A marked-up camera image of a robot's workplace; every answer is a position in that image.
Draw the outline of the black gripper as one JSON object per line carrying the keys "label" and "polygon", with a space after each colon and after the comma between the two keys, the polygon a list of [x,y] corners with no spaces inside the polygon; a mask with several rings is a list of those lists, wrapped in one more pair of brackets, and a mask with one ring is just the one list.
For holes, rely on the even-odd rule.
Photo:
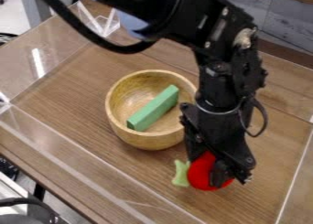
{"label": "black gripper", "polygon": [[236,179],[246,184],[252,179],[256,159],[237,114],[209,113],[187,102],[181,104],[179,109],[189,160],[193,162],[205,152],[217,159],[209,174],[210,185],[222,188]]}

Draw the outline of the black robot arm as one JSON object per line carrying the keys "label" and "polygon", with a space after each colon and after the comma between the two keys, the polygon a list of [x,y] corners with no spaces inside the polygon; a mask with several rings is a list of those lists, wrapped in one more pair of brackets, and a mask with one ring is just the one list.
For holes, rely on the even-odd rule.
{"label": "black robot arm", "polygon": [[145,22],[143,39],[167,38],[193,51],[199,70],[194,102],[179,105],[191,187],[213,191],[252,179],[246,143],[256,99],[268,71],[253,17],[228,0],[99,0]]}

